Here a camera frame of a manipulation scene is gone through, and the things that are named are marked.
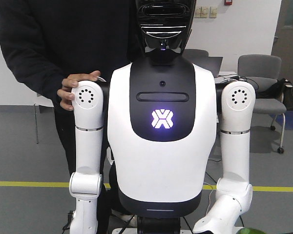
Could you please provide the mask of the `person's bare hand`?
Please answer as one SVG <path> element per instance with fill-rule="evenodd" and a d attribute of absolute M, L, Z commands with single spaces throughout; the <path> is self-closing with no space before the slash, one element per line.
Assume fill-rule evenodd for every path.
<path fill-rule="evenodd" d="M 57 91 L 57 95 L 61 99 L 60 106 L 64 110 L 72 111 L 72 101 L 74 100 L 74 95 L 71 92 L 72 89 L 77 88 L 80 81 L 97 81 L 100 75 L 101 72 L 96 70 L 89 74 L 70 74 L 67 78 L 64 78 L 62 80 L 62 87 Z"/>

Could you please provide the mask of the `white robot arm image left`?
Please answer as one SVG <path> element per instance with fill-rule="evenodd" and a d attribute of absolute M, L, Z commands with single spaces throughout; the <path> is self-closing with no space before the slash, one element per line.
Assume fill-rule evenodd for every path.
<path fill-rule="evenodd" d="M 80 81 L 72 89 L 75 118 L 76 171 L 69 182 L 69 192 L 76 199 L 70 224 L 71 234 L 94 234 L 97 231 L 97 199 L 102 187 L 100 173 L 104 132 L 101 87 L 93 81 Z"/>

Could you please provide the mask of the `white robot arm image right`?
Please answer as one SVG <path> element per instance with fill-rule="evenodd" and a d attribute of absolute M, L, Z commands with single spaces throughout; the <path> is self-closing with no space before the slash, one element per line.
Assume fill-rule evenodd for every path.
<path fill-rule="evenodd" d="M 234 234 L 238 217 L 252 200 L 250 127 L 255 90 L 245 81 L 227 84 L 221 94 L 220 143 L 223 176 L 216 184 L 216 201 L 194 227 L 195 234 Z"/>

